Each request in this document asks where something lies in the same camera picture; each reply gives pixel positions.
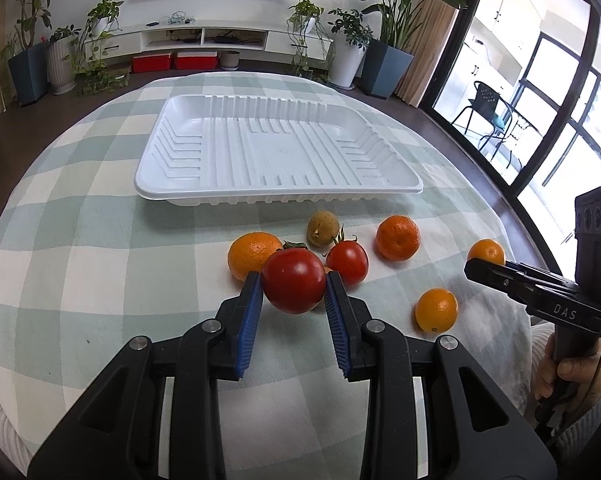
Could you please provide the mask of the person right hand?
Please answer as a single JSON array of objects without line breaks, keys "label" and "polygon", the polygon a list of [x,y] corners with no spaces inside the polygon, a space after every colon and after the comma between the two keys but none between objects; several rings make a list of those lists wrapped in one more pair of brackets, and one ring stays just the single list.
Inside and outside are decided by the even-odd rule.
[{"label": "person right hand", "polygon": [[558,377],[577,384],[577,393],[567,405],[566,413],[579,418],[601,400],[601,338],[596,341],[592,356],[563,359],[559,363],[553,360],[554,347],[555,335],[551,334],[535,372],[531,391],[535,400],[539,401],[552,395]]}]

